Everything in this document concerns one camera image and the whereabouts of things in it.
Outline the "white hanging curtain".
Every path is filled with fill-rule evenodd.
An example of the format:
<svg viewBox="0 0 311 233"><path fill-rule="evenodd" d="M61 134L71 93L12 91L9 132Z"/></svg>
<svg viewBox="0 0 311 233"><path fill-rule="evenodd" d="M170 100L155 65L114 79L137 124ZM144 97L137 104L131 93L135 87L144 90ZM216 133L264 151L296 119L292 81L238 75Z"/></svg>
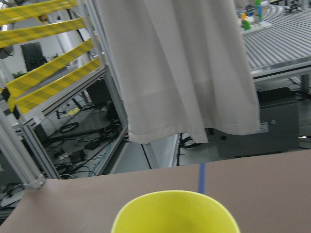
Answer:
<svg viewBox="0 0 311 233"><path fill-rule="evenodd" d="M99 0L131 141L259 130L233 0Z"/></svg>

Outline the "yellow cup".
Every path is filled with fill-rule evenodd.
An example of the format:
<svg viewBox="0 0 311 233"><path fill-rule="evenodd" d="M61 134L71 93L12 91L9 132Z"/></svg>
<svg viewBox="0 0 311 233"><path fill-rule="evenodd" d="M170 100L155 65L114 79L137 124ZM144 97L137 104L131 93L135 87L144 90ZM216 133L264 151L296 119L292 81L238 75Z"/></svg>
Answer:
<svg viewBox="0 0 311 233"><path fill-rule="evenodd" d="M238 233L232 214L218 201L192 191L165 190L139 196L118 212L113 233Z"/></svg>

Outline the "yellow black striped barrier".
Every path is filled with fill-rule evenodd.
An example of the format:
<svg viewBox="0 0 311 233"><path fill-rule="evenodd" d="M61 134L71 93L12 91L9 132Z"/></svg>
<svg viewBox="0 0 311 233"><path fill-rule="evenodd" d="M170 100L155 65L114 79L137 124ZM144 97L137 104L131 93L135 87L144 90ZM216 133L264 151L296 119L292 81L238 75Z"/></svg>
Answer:
<svg viewBox="0 0 311 233"><path fill-rule="evenodd" d="M82 6L83 3L83 0L50 0L28 5L10 6L9 2L3 1L3 4L5 4L6 7L0 10L0 25L5 26L14 24L16 22L44 16L59 10L79 7ZM85 28L85 26L86 19L84 17L78 17L41 26L1 31L0 47L3 49L5 47L35 39L76 31ZM49 62L46 62L43 57L39 56L30 59L29 64L32 67L32 70L7 82L2 91L3 97L8 104L9 111L16 119L19 119L21 115L26 114L45 100L77 82L92 71L97 70L101 66L101 62L98 58L94 58L81 68L70 72L38 90L28 93L28 90L46 80L70 62L91 51L93 48L94 39L88 39Z"/></svg>

